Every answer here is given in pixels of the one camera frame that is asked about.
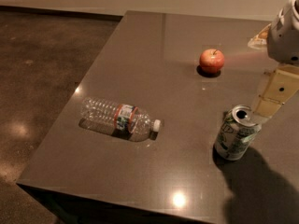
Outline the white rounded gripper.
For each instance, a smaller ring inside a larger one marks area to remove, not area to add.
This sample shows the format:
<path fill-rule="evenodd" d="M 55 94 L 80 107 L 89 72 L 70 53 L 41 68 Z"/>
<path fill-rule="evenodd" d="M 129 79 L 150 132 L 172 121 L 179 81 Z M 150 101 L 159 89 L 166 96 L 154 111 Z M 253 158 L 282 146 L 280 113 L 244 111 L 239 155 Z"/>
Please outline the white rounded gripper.
<path fill-rule="evenodd" d="M 250 120 L 264 124 L 299 91 L 299 67 L 291 65 L 299 64 L 299 0 L 289 0 L 248 47 L 267 49 L 271 59 L 282 63 L 263 73 L 251 105 Z"/>

